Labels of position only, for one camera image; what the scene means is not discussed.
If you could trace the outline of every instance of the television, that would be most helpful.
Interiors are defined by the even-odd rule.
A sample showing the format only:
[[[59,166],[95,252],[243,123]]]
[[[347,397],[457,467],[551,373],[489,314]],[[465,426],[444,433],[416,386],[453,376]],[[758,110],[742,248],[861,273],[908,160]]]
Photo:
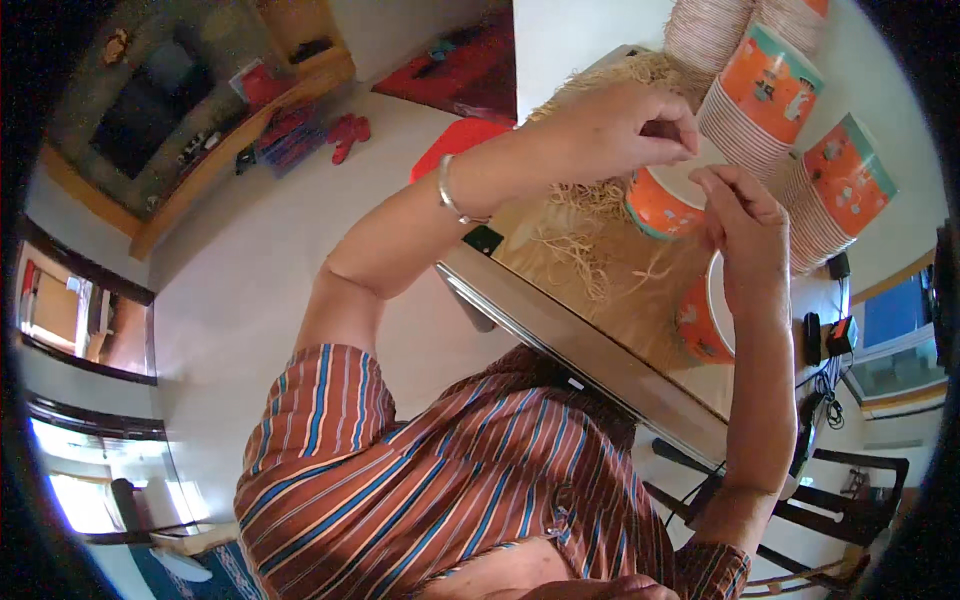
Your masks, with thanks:
[[[182,36],[161,42],[137,67],[103,118],[90,146],[135,179],[214,81]]]

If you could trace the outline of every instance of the shirt sleeve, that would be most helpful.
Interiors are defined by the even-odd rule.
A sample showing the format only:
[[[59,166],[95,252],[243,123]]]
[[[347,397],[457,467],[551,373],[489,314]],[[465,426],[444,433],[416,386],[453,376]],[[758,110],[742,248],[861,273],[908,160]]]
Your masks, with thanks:
[[[291,359],[247,440],[239,486],[300,459],[327,462],[369,447],[394,425],[396,411],[376,360],[335,344]]]
[[[674,591],[687,600],[735,600],[750,575],[750,557],[725,543],[689,543],[674,554],[674,564]]]

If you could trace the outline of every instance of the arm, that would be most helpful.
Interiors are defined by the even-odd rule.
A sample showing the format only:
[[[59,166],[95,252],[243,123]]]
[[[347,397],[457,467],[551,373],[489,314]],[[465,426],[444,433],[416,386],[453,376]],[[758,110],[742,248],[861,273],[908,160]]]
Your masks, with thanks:
[[[593,183],[696,151],[686,102],[629,82],[585,94],[455,157],[448,184],[457,207],[482,218],[510,199],[545,192],[550,183]],[[436,171],[388,198],[327,257],[295,349],[336,342],[373,353],[383,302],[407,289],[470,228],[440,205]]]
[[[708,195],[707,234],[724,253],[736,332],[733,404],[723,485],[698,517],[696,542],[756,552],[797,439],[785,210],[739,167],[691,178]]]

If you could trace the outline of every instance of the wooden table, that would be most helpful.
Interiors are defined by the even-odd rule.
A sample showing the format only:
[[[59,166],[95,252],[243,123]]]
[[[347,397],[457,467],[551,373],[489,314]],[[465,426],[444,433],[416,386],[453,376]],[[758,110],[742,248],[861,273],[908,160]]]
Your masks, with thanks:
[[[693,238],[664,242],[631,223],[606,222],[590,238],[595,251],[607,257],[611,279],[609,301],[597,302],[588,298],[574,267],[535,239],[550,230],[577,229],[581,218],[545,197],[508,204],[490,223],[504,236],[493,261],[463,246],[441,262],[441,273],[494,321],[577,369],[674,444],[718,463],[725,455],[733,366],[692,358],[674,326],[676,307],[706,268],[709,252]],[[515,276],[502,273],[501,265]],[[667,265],[661,278],[638,285],[642,276],[635,273],[662,274]],[[807,312],[830,323],[847,303],[823,269],[795,277],[791,300],[795,348],[801,347],[800,324]],[[795,354],[800,382],[819,367],[805,368]]]

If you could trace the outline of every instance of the orange paper cup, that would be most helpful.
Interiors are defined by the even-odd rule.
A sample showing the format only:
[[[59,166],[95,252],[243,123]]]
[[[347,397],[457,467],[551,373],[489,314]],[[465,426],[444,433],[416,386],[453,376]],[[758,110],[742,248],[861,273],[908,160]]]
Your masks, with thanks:
[[[707,196],[691,181],[690,171],[727,164],[723,154],[708,139],[700,138],[700,154],[673,166],[647,167],[634,171],[627,196],[627,210],[641,231],[661,240],[688,235],[704,219]]]
[[[804,154],[804,166],[833,220],[856,237],[897,195],[876,144],[848,114]]]
[[[705,363],[733,362],[733,315],[723,288],[723,254],[716,252],[707,272],[684,294],[677,311],[677,331],[690,354]]]
[[[824,83],[800,50],[756,23],[720,74],[720,85],[751,121],[792,144]]]

